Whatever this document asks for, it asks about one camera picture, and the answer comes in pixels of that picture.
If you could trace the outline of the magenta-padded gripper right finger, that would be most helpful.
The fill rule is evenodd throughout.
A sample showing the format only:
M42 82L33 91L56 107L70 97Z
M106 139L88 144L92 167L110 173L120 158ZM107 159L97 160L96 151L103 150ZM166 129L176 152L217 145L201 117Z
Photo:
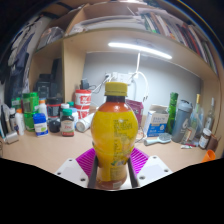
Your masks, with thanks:
M137 148L130 155L128 169L133 188L146 186L172 174L171 169L158 156L148 156Z

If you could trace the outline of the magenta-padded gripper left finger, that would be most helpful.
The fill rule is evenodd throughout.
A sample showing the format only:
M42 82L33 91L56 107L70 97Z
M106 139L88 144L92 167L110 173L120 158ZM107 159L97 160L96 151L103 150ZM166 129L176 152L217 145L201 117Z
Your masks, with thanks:
M87 150L76 159L67 159L55 174L78 186L94 189L98 159L93 148Z

